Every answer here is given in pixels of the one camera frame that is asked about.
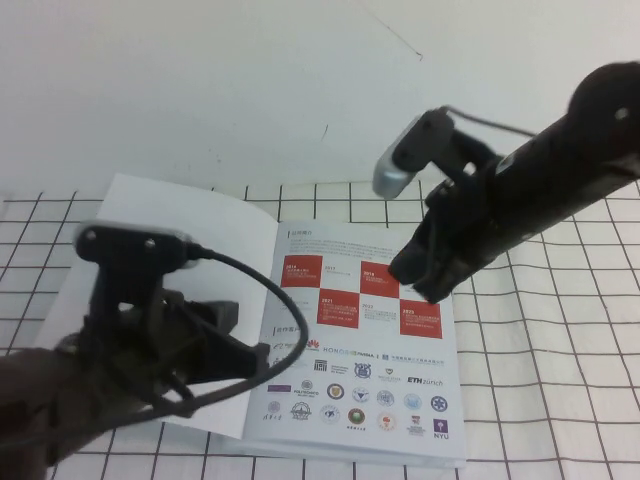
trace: open booklet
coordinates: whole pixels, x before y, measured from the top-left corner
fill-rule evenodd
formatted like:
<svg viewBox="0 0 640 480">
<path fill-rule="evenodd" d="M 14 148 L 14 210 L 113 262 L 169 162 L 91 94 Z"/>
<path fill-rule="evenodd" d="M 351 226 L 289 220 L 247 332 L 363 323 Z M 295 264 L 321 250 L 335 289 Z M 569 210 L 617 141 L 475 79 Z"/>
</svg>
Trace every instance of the open booklet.
<svg viewBox="0 0 640 480">
<path fill-rule="evenodd" d="M 181 230 L 270 276 L 309 323 L 305 353 L 280 376 L 192 418 L 166 421 L 219 434 L 217 447 L 228 453 L 439 467 L 464 462 L 451 299 L 430 305 L 387 273 L 407 238 L 350 224 L 278 224 L 225 195 L 123 175 L 98 218 Z M 96 272 L 94 264 L 75 262 L 37 346 L 51 348 L 80 329 Z M 297 340 L 277 298 L 226 265 L 200 263 L 166 276 L 165 286 L 191 300 L 239 302 L 233 336 L 269 343 L 271 364 Z"/>
</svg>

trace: robotic arm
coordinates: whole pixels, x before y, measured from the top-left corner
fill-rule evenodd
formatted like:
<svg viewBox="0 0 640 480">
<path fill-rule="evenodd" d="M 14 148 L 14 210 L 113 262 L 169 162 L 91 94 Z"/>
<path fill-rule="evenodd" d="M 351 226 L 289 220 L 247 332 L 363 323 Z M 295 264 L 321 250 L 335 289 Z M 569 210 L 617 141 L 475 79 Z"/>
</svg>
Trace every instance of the robotic arm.
<svg viewBox="0 0 640 480">
<path fill-rule="evenodd" d="M 506 157 L 455 130 L 447 107 L 429 111 L 374 173 L 385 199 L 429 162 L 448 177 L 389 271 L 437 303 L 501 253 L 640 178 L 639 155 L 639 63 L 591 73 L 564 117 Z"/>
</svg>

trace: white table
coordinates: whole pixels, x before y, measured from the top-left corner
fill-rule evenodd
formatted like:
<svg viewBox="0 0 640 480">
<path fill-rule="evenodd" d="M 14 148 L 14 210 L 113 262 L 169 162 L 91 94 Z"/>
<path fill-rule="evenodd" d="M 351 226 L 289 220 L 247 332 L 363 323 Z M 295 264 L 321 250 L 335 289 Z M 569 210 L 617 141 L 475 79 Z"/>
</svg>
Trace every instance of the white table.
<svg viewBox="0 0 640 480">
<path fill-rule="evenodd" d="M 367 183 L 230 189 L 279 220 L 414 231 L 421 198 Z M 0 351 L 28 347 L 74 258 L 76 224 L 100 200 L 78 191 L 0 209 Z M 158 422 L 109 432 L 52 478 L 432 480 L 640 478 L 640 190 L 632 184 L 501 256 L 456 289 L 469 463 L 434 471 L 229 457 L 199 430 Z"/>
</svg>

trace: screw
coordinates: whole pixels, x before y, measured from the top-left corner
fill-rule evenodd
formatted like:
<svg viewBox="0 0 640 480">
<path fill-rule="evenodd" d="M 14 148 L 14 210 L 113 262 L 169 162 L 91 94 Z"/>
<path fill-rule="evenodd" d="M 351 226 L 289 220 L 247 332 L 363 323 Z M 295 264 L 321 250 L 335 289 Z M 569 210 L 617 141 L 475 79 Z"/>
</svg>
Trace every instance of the screw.
<svg viewBox="0 0 640 480">
<path fill-rule="evenodd" d="M 629 116 L 628 108 L 620 108 L 616 111 L 616 114 L 615 114 L 616 120 L 624 120 L 628 116 Z"/>
</svg>

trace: logo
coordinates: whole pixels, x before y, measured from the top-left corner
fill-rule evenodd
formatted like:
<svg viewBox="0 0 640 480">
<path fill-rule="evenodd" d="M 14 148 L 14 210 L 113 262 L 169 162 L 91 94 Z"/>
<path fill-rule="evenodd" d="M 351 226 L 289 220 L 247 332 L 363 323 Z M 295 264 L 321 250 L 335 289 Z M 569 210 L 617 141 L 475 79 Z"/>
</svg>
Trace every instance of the logo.
<svg viewBox="0 0 640 480">
<path fill-rule="evenodd" d="M 420 425 L 420 415 L 411 415 L 411 425 L 407 427 L 409 435 L 424 437 L 424 428 Z"/>
<path fill-rule="evenodd" d="M 433 408 L 436 412 L 444 412 L 449 404 L 443 397 L 433 397 L 431 399 L 431 408 Z"/>
<path fill-rule="evenodd" d="M 344 375 L 348 371 L 349 371 L 349 369 L 347 367 L 343 367 L 342 365 L 331 365 L 331 373 L 336 373 L 338 375 Z"/>
<path fill-rule="evenodd" d="M 338 423 L 338 421 L 340 420 L 340 410 L 338 410 L 333 405 L 325 405 L 320 410 L 320 419 L 324 423 L 328 423 L 329 425 Z"/>
<path fill-rule="evenodd" d="M 269 385 L 267 392 L 289 393 L 291 392 L 291 385 Z"/>
<path fill-rule="evenodd" d="M 309 405 L 304 402 L 298 402 L 291 409 L 291 414 L 293 415 L 294 420 L 309 420 L 311 408 L 309 408 Z"/>
<path fill-rule="evenodd" d="M 316 372 L 326 372 L 327 371 L 327 361 L 326 360 L 316 360 L 313 364 L 313 369 Z"/>
<path fill-rule="evenodd" d="M 273 345 L 273 350 L 291 350 L 295 346 L 295 343 L 276 343 Z"/>
<path fill-rule="evenodd" d="M 271 402 L 267 410 L 269 413 L 278 413 L 280 411 L 280 402 Z"/>
<path fill-rule="evenodd" d="M 364 423 L 364 412 L 359 408 L 352 408 L 347 415 L 349 421 L 354 425 L 362 425 Z"/>
<path fill-rule="evenodd" d="M 441 387 L 444 385 L 442 380 L 433 380 L 431 378 L 419 378 L 419 377 L 409 377 L 407 378 L 407 382 L 409 383 L 419 383 L 421 385 L 435 385 L 436 387 Z"/>
<path fill-rule="evenodd" d="M 433 419 L 433 438 L 449 439 L 449 424 L 446 420 Z"/>
<path fill-rule="evenodd" d="M 390 355 L 390 360 L 392 362 L 415 363 L 418 365 L 431 365 L 434 367 L 444 367 L 444 360 L 435 360 L 433 358 L 405 357 L 404 355 Z"/>
<path fill-rule="evenodd" d="M 415 393 L 409 393 L 404 397 L 404 405 L 409 410 L 419 410 L 422 407 L 422 399 Z"/>
<path fill-rule="evenodd" d="M 311 383 L 311 380 L 303 380 L 300 387 L 302 387 L 301 390 L 293 391 L 293 393 L 298 394 L 299 397 L 315 398 L 318 396 L 318 392 L 316 392 L 315 390 L 311 390 L 313 388 L 313 383 Z"/>
<path fill-rule="evenodd" d="M 353 370 L 358 378 L 369 378 L 371 376 L 371 364 L 369 363 L 356 363 L 356 367 Z"/>
<path fill-rule="evenodd" d="M 394 402 L 393 394 L 389 390 L 380 390 L 376 399 L 383 407 L 390 407 Z"/>
<path fill-rule="evenodd" d="M 356 387 L 351 394 L 353 399 L 358 403 L 364 403 L 369 400 L 369 390 L 363 387 Z"/>
<path fill-rule="evenodd" d="M 387 383 L 397 383 L 400 381 L 400 377 L 393 376 L 393 368 L 385 368 L 384 375 L 378 375 L 378 379 Z"/>
<path fill-rule="evenodd" d="M 334 400 L 340 400 L 344 397 L 344 388 L 338 383 L 332 383 L 327 387 L 327 395 Z"/>
<path fill-rule="evenodd" d="M 323 347 L 322 351 L 326 353 L 335 353 L 337 355 L 352 355 L 354 357 L 378 358 L 378 355 L 374 355 L 373 353 L 358 352 L 357 350 L 347 350 L 346 348 Z"/>
<path fill-rule="evenodd" d="M 385 432 L 390 432 L 396 428 L 396 417 L 388 412 L 382 412 L 378 415 L 378 426 Z"/>
</svg>

